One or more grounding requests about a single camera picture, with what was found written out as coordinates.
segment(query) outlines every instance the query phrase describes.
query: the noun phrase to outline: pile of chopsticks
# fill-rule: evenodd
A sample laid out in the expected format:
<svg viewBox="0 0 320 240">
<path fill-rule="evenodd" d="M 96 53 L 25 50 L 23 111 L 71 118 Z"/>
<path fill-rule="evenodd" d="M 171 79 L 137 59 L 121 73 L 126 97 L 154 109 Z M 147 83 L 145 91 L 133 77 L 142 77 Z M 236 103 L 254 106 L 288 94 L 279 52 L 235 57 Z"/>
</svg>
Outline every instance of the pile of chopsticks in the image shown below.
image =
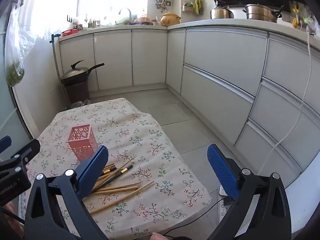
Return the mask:
<svg viewBox="0 0 320 240">
<path fill-rule="evenodd" d="M 96 184 L 94 185 L 91 195 L 97 195 L 97 194 L 109 194 L 109 193 L 115 193 L 115 192 L 122 192 L 122 191 L 132 191 L 131 193 L 129 193 L 126 196 L 123 196 L 119 199 L 117 199 L 115 202 L 109 203 L 107 205 L 104 205 L 101 208 L 98 209 L 93 209 L 90 210 L 89 213 L 93 214 L 99 211 L 102 211 L 104 209 L 107 209 L 111 206 L 114 206 L 116 204 L 118 204 L 121 201 L 124 201 L 125 199 L 137 194 L 138 192 L 142 191 L 144 188 L 148 187 L 149 185 L 151 185 L 152 183 L 154 183 L 154 181 L 148 183 L 147 185 L 143 186 L 143 187 L 139 187 L 138 184 L 140 184 L 140 182 L 135 182 L 132 184 L 127 184 L 127 185 L 123 185 L 123 186 L 116 186 L 116 187 L 107 187 L 107 188 L 103 188 L 104 186 L 106 186 L 107 184 L 109 184 L 110 182 L 112 182 L 113 180 L 115 180 L 116 178 L 118 178 L 119 176 L 121 176 L 122 174 L 124 174 L 125 172 L 127 172 L 129 169 L 132 168 L 132 165 L 130 164 L 128 167 L 124 168 L 129 162 L 131 162 L 134 158 L 131 158 L 130 160 L 128 160 L 124 165 L 122 165 L 120 168 L 116 168 L 114 163 L 111 164 L 107 164 L 104 169 L 102 170 L 102 173 L 100 175 L 100 177 L 98 178 Z"/>
</svg>

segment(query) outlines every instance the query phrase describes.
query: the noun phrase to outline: floral tablecloth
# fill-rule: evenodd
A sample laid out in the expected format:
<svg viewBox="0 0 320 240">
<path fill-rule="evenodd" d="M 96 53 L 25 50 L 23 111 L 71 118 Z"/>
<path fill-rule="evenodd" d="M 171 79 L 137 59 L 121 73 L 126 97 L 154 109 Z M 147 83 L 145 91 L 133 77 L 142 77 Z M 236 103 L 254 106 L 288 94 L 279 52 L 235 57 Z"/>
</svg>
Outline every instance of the floral tablecloth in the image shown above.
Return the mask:
<svg viewBox="0 0 320 240">
<path fill-rule="evenodd" d="M 138 195 L 104 211 L 93 218 L 109 239 L 136 239 L 169 228 L 210 203 L 207 190 L 183 162 L 177 150 L 157 121 L 140 112 L 125 98 L 82 106 L 55 116 L 39 137 L 40 153 L 28 164 L 28 176 L 47 177 L 75 169 L 78 161 L 66 143 L 71 127 L 92 124 L 99 145 L 109 151 L 109 163 L 119 167 L 132 160 L 133 168 L 110 186 L 141 181 L 155 183 Z M 25 212 L 30 190 L 23 194 Z M 127 193 L 92 195 L 83 199 L 88 210 L 99 208 Z M 62 197 L 59 205 L 71 232 L 77 234 Z"/>
</svg>

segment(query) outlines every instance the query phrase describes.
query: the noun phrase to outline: brown clay pot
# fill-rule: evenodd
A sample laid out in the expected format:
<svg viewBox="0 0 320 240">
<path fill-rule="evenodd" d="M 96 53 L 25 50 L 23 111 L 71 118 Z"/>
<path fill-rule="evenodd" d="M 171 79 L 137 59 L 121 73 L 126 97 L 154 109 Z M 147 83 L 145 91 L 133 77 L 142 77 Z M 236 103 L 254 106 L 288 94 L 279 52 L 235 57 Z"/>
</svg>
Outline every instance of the brown clay pot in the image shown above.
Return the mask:
<svg viewBox="0 0 320 240">
<path fill-rule="evenodd" d="M 171 25 L 176 25 L 179 24 L 181 20 L 181 17 L 176 15 L 175 13 L 165 13 L 162 15 L 162 18 L 160 20 L 161 26 L 171 26 Z"/>
</svg>

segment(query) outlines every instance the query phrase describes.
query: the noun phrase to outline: white cabinet door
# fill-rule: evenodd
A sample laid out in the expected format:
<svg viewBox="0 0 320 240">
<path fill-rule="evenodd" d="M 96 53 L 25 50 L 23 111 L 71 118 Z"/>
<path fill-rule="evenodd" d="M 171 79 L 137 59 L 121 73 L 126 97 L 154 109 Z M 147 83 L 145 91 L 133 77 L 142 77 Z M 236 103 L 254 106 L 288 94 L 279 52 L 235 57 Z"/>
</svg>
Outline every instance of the white cabinet door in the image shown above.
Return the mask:
<svg viewBox="0 0 320 240">
<path fill-rule="evenodd" d="M 133 85 L 165 83 L 166 31 L 132 31 Z"/>
<path fill-rule="evenodd" d="M 263 78 L 250 118 L 280 141 L 297 121 L 301 103 L 288 90 Z M 296 127 L 281 145 L 305 170 L 320 150 L 319 138 L 320 116 L 305 104 Z"/>
<path fill-rule="evenodd" d="M 287 187 L 299 176 L 301 169 L 281 146 L 274 149 L 269 156 L 275 144 L 276 141 L 266 131 L 249 119 L 236 148 L 254 167 L 253 172 L 256 174 L 267 160 L 260 175 L 269 177 L 273 172 L 277 172 Z"/>
<path fill-rule="evenodd" d="M 184 65 L 181 95 L 232 144 L 247 121 L 253 96 L 236 86 Z"/>
<path fill-rule="evenodd" d="M 187 30 L 184 62 L 255 96 L 267 49 L 267 32 L 241 28 Z"/>
<path fill-rule="evenodd" d="M 312 74 L 305 102 L 320 114 L 320 53 L 311 49 Z M 308 47 L 293 39 L 270 34 L 264 76 L 303 97 L 310 71 Z"/>
<path fill-rule="evenodd" d="M 99 90 L 132 86 L 131 31 L 105 32 L 94 35 Z"/>
<path fill-rule="evenodd" d="M 77 67 L 93 67 L 95 65 L 93 35 L 86 35 L 62 41 L 60 43 L 60 53 L 62 69 L 64 73 L 71 69 L 72 64 L 82 59 L 85 61 L 80 62 Z M 97 73 L 95 69 L 91 71 L 88 78 L 88 87 L 90 92 L 99 90 Z"/>
<path fill-rule="evenodd" d="M 180 93 L 185 31 L 168 33 L 167 75 L 166 83 Z"/>
</svg>

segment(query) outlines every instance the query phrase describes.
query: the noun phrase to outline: pink basket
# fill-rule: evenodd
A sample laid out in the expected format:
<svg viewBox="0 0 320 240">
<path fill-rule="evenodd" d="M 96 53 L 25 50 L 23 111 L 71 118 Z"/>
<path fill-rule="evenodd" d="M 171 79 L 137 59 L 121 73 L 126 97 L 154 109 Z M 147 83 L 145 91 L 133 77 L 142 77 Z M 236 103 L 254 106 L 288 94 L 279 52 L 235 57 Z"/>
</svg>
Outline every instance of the pink basket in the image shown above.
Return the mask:
<svg viewBox="0 0 320 240">
<path fill-rule="evenodd" d="M 67 143 L 69 143 L 80 162 L 90 158 L 98 149 L 98 144 L 91 129 L 91 124 L 72 127 Z"/>
</svg>

